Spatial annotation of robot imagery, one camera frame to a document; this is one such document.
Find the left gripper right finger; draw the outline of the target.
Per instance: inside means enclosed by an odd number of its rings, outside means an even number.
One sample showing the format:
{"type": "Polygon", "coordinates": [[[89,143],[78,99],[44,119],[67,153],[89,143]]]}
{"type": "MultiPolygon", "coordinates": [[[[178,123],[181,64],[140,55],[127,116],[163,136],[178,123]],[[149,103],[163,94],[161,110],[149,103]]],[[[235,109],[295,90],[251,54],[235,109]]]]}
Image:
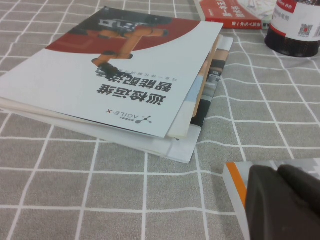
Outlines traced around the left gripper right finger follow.
{"type": "Polygon", "coordinates": [[[295,194],[306,202],[316,215],[320,216],[320,180],[301,168],[288,164],[281,165],[277,172],[295,194]]]}

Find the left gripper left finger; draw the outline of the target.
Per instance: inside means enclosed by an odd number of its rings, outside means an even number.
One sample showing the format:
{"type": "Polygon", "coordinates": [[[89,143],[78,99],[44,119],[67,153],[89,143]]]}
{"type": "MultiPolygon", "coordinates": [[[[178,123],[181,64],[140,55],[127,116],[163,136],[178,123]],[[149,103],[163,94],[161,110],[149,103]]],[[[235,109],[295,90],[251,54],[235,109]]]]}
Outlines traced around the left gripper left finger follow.
{"type": "Polygon", "coordinates": [[[271,167],[249,170],[245,213],[252,240],[318,240],[320,216],[271,167]]]}

